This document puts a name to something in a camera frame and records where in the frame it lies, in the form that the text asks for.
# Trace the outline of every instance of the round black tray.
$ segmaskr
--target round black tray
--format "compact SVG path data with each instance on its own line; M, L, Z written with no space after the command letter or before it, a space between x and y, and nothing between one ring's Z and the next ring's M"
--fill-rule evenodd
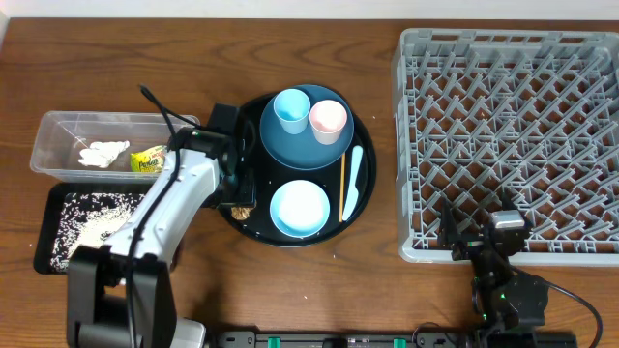
M252 120L255 125L260 124L262 111L267 103L276 95L272 93L250 101L241 107L241 113ZM248 159L248 166L253 168L256 184L256 207L251 211L250 217L243 221L236 220L230 214L230 210L221 208L221 215L239 232L259 242L276 247L306 247L324 242L339 232L343 231L361 214L368 204L376 181L376 154L371 143L368 130L361 120L353 112L355 122L355 134L352 142L346 150L346 164L344 171L344 197L348 191L350 180L350 160L352 148L360 145L364 149L364 155L359 167L357 177L357 189L359 199L355 209L345 222L339 222L339 187L341 178L341 159L320 169L302 171L289 168L273 159L258 138L254 149ZM281 233L271 221L269 206L271 198L283 184L293 180L308 180L325 189L331 204L331 213L325 226L316 234L300 239L292 238Z

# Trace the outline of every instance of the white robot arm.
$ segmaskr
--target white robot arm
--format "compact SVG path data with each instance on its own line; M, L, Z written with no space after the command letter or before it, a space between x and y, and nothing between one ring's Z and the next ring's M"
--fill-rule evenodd
M219 205L254 204L253 176L237 165L239 153L244 154L242 136L237 134L238 112L236 107L217 104L206 130L180 129L170 143L162 174L129 220L102 247L80 246L75 251L68 270L70 347L130 347L126 299L106 295L105 287L122 283L133 234L142 222L131 270L137 346L203 348L204 326L176 317L169 269L195 213L205 201L212 201L209 197L216 197ZM164 191L173 177L177 149L178 176ZM144 220L157 199L159 204Z
M167 184L175 163L174 153L169 152L165 156L163 172L157 182L153 184L129 220L105 241L104 245L111 247L111 253L128 255L135 227L142 221L148 208ZM215 192L220 180L217 159L208 158L203 152L181 149L181 169L178 179L146 222L142 240L137 245L134 257L155 255L169 267L193 216L206 198Z

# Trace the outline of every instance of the bowl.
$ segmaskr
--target bowl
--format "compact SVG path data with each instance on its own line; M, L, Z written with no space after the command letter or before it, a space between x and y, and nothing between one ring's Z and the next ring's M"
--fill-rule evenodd
M290 237L317 233L329 218L331 206L324 189L313 182L295 180L282 185L271 199L270 214L278 230Z

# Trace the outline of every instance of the chopstick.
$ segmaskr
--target chopstick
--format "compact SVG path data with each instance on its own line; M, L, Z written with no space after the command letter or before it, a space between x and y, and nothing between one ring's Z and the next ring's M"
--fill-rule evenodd
M339 222L342 222L344 209L344 171L346 169L346 153L341 155L341 181L339 182Z

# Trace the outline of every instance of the pink cup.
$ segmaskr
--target pink cup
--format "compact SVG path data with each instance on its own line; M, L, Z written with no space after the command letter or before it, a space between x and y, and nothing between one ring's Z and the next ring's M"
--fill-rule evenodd
M347 119L346 109L337 101L319 101L309 112L313 136L324 145L338 141Z

